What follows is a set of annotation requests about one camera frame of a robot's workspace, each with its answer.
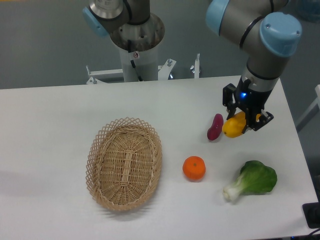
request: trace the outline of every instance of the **bolt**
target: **bolt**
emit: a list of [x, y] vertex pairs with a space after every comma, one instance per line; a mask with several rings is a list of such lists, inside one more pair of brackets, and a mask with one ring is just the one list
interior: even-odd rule
[[169, 58], [169, 59], [168, 59], [168, 61], [167, 61], [167, 63], [168, 63], [168, 67], [171, 67], [172, 62], [173, 62], [173, 61], [172, 61], [172, 59], [171, 59], [171, 58]]

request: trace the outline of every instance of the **purple sweet potato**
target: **purple sweet potato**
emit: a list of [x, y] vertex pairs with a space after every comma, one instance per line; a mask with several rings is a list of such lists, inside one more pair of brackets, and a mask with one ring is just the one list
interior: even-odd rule
[[224, 125], [224, 118], [220, 113], [217, 113], [214, 116], [212, 126], [208, 129], [208, 132], [206, 133], [206, 136], [210, 141], [213, 141], [220, 136], [223, 125]]

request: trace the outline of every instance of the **blue joint cap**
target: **blue joint cap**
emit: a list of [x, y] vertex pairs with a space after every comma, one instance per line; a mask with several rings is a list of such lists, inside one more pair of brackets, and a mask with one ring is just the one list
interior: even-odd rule
[[97, 34], [99, 37], [106, 37], [109, 35], [107, 30], [101, 25], [101, 23], [95, 18], [95, 16], [87, 7], [82, 10], [82, 14], [86, 23], [94, 31], [95, 34]]
[[220, 25], [228, 3], [229, 0], [213, 0], [206, 11], [206, 24], [217, 35], [220, 35]]
[[273, 12], [263, 19], [259, 32], [263, 44], [270, 52], [287, 58], [296, 52], [302, 35], [302, 26], [289, 14]]

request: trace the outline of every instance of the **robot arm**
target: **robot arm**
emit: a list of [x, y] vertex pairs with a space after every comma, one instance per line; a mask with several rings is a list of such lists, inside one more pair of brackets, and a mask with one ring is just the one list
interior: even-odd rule
[[91, 29], [105, 37], [124, 24], [145, 23], [150, 17], [150, 0], [90, 0], [82, 12]]
[[295, 53], [302, 27], [291, 15], [274, 12], [288, 0], [213, 0], [206, 22], [217, 35], [237, 44], [250, 57], [237, 87], [223, 89], [223, 105], [234, 116], [236, 109], [245, 112], [242, 130], [259, 130], [274, 117], [265, 112], [268, 100], [279, 76]]

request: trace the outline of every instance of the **orange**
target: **orange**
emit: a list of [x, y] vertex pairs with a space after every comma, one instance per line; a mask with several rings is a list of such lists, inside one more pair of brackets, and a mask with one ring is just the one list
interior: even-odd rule
[[205, 161], [201, 157], [190, 156], [184, 161], [182, 170], [190, 180], [200, 180], [206, 173]]

